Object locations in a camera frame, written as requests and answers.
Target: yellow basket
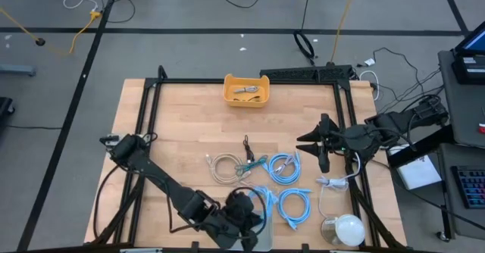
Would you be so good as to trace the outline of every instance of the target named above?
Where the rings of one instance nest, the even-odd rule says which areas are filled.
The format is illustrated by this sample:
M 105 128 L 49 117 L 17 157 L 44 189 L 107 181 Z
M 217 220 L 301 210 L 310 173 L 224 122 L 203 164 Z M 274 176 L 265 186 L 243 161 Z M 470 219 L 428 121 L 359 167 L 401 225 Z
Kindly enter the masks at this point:
M 235 93 L 236 89 L 257 86 L 256 92 Z M 224 101 L 230 106 L 262 108 L 270 98 L 270 80 L 263 76 L 259 79 L 236 78 L 227 74 L 224 78 Z

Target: gray floor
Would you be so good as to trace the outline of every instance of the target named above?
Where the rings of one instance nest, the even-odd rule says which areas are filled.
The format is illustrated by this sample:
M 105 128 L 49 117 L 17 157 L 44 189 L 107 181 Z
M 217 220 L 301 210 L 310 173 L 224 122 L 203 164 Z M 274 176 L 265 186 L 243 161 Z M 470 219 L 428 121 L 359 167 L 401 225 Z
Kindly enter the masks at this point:
M 234 0 L 247 4 L 253 0 Z M 335 30 L 346 0 L 309 0 L 305 28 Z M 485 0 L 455 0 L 472 30 L 483 20 Z M 254 8 L 238 9 L 224 0 L 133 0 L 136 16 L 122 28 L 299 28 L 305 0 L 261 0 Z M 0 5 L 27 27 L 83 27 L 92 4 L 67 10 L 62 0 L 1 0 Z M 110 16 L 124 19 L 130 6 L 117 3 Z M 0 96 L 15 99 L 11 124 L 60 127 L 90 49 L 93 34 L 83 34 L 74 55 L 61 57 L 37 47 L 29 36 L 3 33 L 13 25 L 0 17 L 0 62 L 37 66 L 37 77 L 0 75 Z M 459 30 L 446 0 L 355 0 L 346 19 L 349 30 Z M 39 33 L 60 48 L 68 48 L 73 34 Z M 324 65 L 334 36 L 309 36 Z M 404 53 L 424 78 L 437 69 L 437 52 L 456 45 L 462 37 L 342 36 L 334 61 L 357 64 L 386 46 Z M 80 245 L 95 197 L 104 149 L 98 138 L 111 130 L 122 83 L 126 78 L 153 77 L 163 64 L 169 77 L 221 78 L 227 73 L 256 77 L 260 69 L 305 67 L 291 35 L 277 34 L 104 34 L 86 83 L 80 106 L 61 156 L 58 171 L 30 248 Z M 381 84 L 403 92 L 415 83 L 414 71 L 395 55 L 377 53 L 371 68 Z M 440 75 L 425 84 L 441 84 Z M 384 90 L 376 101 L 382 108 L 392 101 Z M 433 128 L 413 132 L 413 139 Z M 52 155 L 58 131 L 6 129 L 0 137 L 0 251 L 15 250 L 39 185 Z M 442 201 L 440 188 L 419 189 L 423 196 Z M 406 192 L 396 190 L 410 246 L 430 251 L 477 251 L 484 241 L 458 237 L 444 243 L 434 237 L 441 230 L 438 210 Z

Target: yellow cable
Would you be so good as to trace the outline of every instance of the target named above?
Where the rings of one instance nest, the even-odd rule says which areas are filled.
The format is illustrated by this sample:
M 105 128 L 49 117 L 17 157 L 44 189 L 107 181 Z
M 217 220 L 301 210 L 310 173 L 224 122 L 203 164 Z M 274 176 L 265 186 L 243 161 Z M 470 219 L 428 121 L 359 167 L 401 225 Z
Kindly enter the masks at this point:
M 39 41 L 39 37 L 33 35 L 31 32 L 29 32 L 26 28 L 24 28 L 20 23 L 18 23 L 10 14 L 8 14 L 8 12 L 6 10 L 4 10 L 4 8 L 0 7 L 0 13 L 2 13 L 3 15 L 5 15 L 10 21 L 12 21 L 15 25 L 17 25 L 17 27 L 19 27 L 21 30 L 23 30 L 26 34 L 28 34 L 32 39 L 34 39 L 36 42 Z M 48 43 L 46 43 L 46 48 L 51 51 L 51 52 L 54 52 L 54 53 L 57 53 L 59 55 L 62 55 L 62 56 L 66 56 L 66 55 L 69 55 L 71 54 L 73 51 L 74 51 L 74 46 L 76 45 L 76 40 L 77 40 L 77 37 L 82 33 L 84 32 L 89 26 L 91 26 L 92 22 L 94 22 L 94 20 L 96 20 L 97 18 L 101 17 L 101 13 L 97 12 L 97 11 L 91 11 L 91 20 L 89 21 L 89 23 L 81 30 L 79 31 L 73 38 L 73 42 L 70 46 L 70 50 L 69 52 L 63 52 L 62 50 L 60 49 L 57 49 L 56 47 L 52 46 L 52 45 L 49 45 Z
M 77 37 L 81 33 L 83 33 L 83 31 L 85 31 L 89 26 L 91 26 L 92 22 L 94 22 L 94 20 L 96 20 L 96 18 L 98 18 L 100 16 L 101 16 L 101 13 L 99 13 L 97 11 L 91 11 L 91 20 L 89 21 L 89 23 L 81 31 L 79 31 L 78 33 L 76 33 L 76 35 L 74 36 L 73 43 L 70 46 L 69 54 L 73 53 L 74 46 L 76 45 L 76 39 L 77 39 Z
M 351 3 L 352 3 L 352 0 L 347 0 L 346 8 L 343 11 L 343 15 L 342 15 L 342 18 L 340 19 L 339 27 L 336 30 L 335 43 L 333 44 L 333 52 L 332 52 L 332 57 L 330 58 L 330 62 L 333 62 L 333 56 L 335 56 L 336 46 L 339 42 L 340 29 L 342 29 L 343 21 L 346 19 L 347 11 L 349 10 Z
M 17 27 L 20 27 L 21 30 L 23 30 L 26 34 L 32 37 L 32 39 L 34 39 L 35 41 L 39 41 L 39 38 L 37 38 L 37 36 L 33 35 L 24 27 L 22 27 L 22 25 L 20 25 L 20 23 L 18 23 L 12 16 L 10 16 L 10 14 L 8 14 L 2 7 L 0 7 L 0 12 L 3 13 L 10 21 L 14 22 L 14 24 L 16 24 Z

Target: keyboard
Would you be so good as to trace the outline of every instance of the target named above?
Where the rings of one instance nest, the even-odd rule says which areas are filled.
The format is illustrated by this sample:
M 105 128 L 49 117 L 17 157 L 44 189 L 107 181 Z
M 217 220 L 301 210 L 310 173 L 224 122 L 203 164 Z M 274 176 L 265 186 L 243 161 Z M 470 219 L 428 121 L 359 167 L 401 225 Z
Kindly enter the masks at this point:
M 353 74 L 351 65 L 328 67 L 296 67 L 261 70 L 259 76 L 266 75 L 270 80 L 348 80 Z
M 485 167 L 451 167 L 466 208 L 485 208 Z

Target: wooden tabletop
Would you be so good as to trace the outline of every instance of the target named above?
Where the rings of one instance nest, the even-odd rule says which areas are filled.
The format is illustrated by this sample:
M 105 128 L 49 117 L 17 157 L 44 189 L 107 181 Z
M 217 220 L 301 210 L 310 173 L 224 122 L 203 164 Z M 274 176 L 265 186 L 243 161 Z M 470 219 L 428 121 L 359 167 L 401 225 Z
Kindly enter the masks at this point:
M 144 80 L 125 80 L 114 120 L 113 133 L 133 133 L 142 96 Z M 352 98 L 358 123 L 376 114 L 372 89 L 368 82 L 351 83 Z M 183 186 L 201 189 L 212 198 L 224 203 L 228 193 L 236 187 L 222 186 L 216 183 L 209 173 L 205 155 L 214 157 L 222 152 L 232 152 L 246 159 L 243 148 L 244 135 L 248 135 L 251 149 L 258 158 L 261 155 L 275 155 L 279 152 L 294 153 L 296 138 L 312 131 L 322 113 L 327 113 L 336 121 L 336 105 L 331 86 L 271 85 L 270 100 L 264 108 L 232 108 L 222 99 L 222 84 L 164 84 L 155 132 L 158 139 L 153 142 L 151 159 L 168 172 Z M 343 109 L 347 111 L 344 96 Z M 148 124 L 150 106 L 148 106 L 144 127 Z M 346 113 L 346 126 L 349 118 Z M 300 152 L 302 175 L 291 186 L 277 185 L 262 167 L 256 168 L 246 179 L 255 185 L 265 185 L 281 192 L 289 187 L 311 189 L 311 216 L 307 221 L 292 230 L 286 221 L 273 209 L 274 243 L 273 248 L 298 249 L 302 243 L 308 243 L 311 249 L 346 248 L 331 245 L 321 236 L 320 228 L 323 217 L 318 212 L 318 197 L 321 186 L 315 180 L 321 176 L 316 157 Z M 343 158 L 330 155 L 330 172 L 327 178 L 345 176 Z M 386 162 L 386 155 L 380 152 L 376 160 Z M 115 166 L 105 158 L 100 182 Z M 233 170 L 230 162 L 221 162 L 221 172 Z M 285 169 L 284 174 L 293 170 Z M 390 172 L 379 165 L 367 165 L 368 179 L 371 186 L 374 210 L 388 230 L 402 244 L 406 244 L 404 229 L 394 193 Z M 115 172 L 107 181 L 99 202 L 98 230 L 107 225 L 119 208 L 125 173 Z M 322 208 L 327 215 L 340 216 L 351 214 L 349 192 L 324 191 Z M 295 195 L 288 197 L 284 209 L 290 216 L 302 213 L 304 205 Z M 127 240 L 130 212 L 126 216 L 124 241 Z M 185 225 L 174 213 L 174 227 Z M 86 231 L 85 240 L 92 241 L 92 216 Z M 168 232 L 167 202 L 165 195 L 146 182 L 143 194 L 142 210 L 135 246 L 138 247 L 183 247 L 191 246 L 192 241 L 199 241 L 201 248 L 216 248 L 216 244 L 205 232 L 184 230 L 175 234 Z M 370 235 L 366 241 L 371 243 Z

